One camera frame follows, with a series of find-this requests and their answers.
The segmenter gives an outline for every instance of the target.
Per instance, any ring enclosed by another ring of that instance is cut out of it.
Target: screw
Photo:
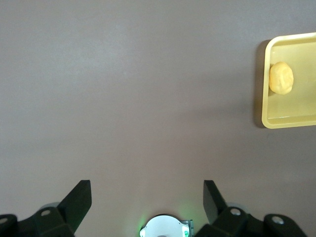
[[[283,225],[284,224],[284,221],[283,221],[283,219],[281,217],[274,216],[274,217],[272,217],[272,220],[276,224],[279,224],[279,225]]]
[[[8,218],[6,218],[6,217],[1,218],[1,219],[0,219],[0,225],[1,225],[1,224],[4,224],[4,223],[7,222],[7,221],[8,221]]]
[[[237,208],[232,208],[232,209],[231,209],[231,213],[232,213],[234,216],[240,216],[240,215],[241,215],[241,211],[239,211]]]
[[[50,210],[45,210],[45,211],[42,211],[42,213],[40,214],[41,216],[47,216],[50,214]]]

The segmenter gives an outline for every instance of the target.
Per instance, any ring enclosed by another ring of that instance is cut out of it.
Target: gray table surface
[[[316,1],[0,1],[0,213],[90,179],[76,236],[207,222],[203,180],[316,236],[316,127],[260,124],[264,45],[316,31]]]

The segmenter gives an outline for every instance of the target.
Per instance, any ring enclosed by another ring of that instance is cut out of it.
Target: yellow potato
[[[284,62],[277,62],[270,68],[269,87],[276,94],[285,95],[292,90],[294,77],[292,69]]]

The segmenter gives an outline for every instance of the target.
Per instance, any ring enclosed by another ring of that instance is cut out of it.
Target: yellow tray
[[[269,89],[270,67],[287,63],[293,71],[292,91],[278,95]],[[316,33],[280,36],[266,48],[262,123],[267,128],[316,125]]]

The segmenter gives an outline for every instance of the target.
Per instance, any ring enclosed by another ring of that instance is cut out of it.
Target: black bracket
[[[266,215],[264,221],[238,207],[228,207],[213,181],[204,181],[203,205],[209,224],[195,237],[307,237],[290,218]]]
[[[19,222],[13,214],[0,215],[0,237],[74,237],[91,204],[90,181],[81,180],[57,207]]]

